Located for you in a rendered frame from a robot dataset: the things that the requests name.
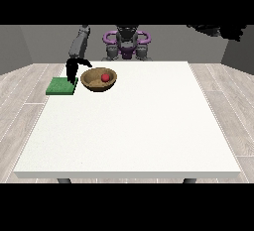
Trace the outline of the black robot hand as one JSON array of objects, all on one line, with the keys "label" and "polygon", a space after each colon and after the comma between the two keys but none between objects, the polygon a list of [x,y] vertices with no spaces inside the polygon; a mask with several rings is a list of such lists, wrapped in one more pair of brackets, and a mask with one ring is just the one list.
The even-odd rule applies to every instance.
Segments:
[{"label": "black robot hand", "polygon": [[66,76],[67,80],[70,83],[75,83],[75,77],[78,71],[78,66],[79,65],[86,65],[88,67],[92,67],[92,64],[90,63],[89,60],[84,59],[84,58],[69,58],[66,61]]},{"label": "black robot hand", "polygon": [[246,25],[189,25],[196,31],[210,37],[221,37],[226,40],[239,42]]}]

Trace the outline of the brown wooden bowl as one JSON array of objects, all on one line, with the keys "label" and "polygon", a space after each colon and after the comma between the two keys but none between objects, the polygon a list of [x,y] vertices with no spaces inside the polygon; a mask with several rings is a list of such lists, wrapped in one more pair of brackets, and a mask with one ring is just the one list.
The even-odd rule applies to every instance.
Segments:
[{"label": "brown wooden bowl", "polygon": [[[103,74],[109,75],[109,80],[103,82],[101,76]],[[81,77],[81,83],[90,91],[103,92],[110,89],[116,82],[117,73],[110,68],[95,67],[85,71]]]}]

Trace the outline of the green square pad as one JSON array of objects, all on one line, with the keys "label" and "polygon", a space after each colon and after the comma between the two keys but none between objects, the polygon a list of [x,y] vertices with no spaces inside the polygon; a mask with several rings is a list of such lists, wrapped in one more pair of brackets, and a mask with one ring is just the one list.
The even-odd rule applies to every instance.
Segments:
[{"label": "green square pad", "polygon": [[78,78],[75,79],[74,83],[67,80],[66,77],[53,77],[47,90],[47,95],[73,95]]}]

